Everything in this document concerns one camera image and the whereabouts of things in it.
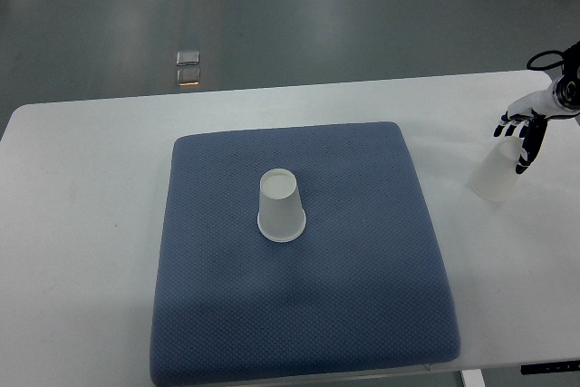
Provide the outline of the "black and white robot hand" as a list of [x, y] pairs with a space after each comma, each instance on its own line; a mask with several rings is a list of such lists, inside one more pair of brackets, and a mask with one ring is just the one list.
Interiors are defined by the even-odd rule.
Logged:
[[511, 103], [494, 130], [494, 137], [508, 137], [519, 128], [518, 137], [522, 140], [522, 145], [515, 167], [518, 175], [523, 174], [536, 159], [548, 122], [561, 115], [555, 87], [553, 82], [545, 90], [532, 92]]

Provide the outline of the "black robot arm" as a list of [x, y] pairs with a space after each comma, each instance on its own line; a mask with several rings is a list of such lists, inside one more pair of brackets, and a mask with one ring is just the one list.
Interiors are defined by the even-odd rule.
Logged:
[[[560, 59], [547, 65], [534, 65], [536, 60], [548, 55], [557, 55]], [[569, 111], [570, 118], [574, 118], [579, 114], [579, 43], [564, 51], [543, 51], [527, 61], [527, 69], [530, 71], [547, 71], [556, 67], [560, 67], [562, 73], [556, 79], [552, 95], [556, 98], [557, 106]], [[558, 117], [560, 116], [567, 117], [567, 113], [558, 114]]]

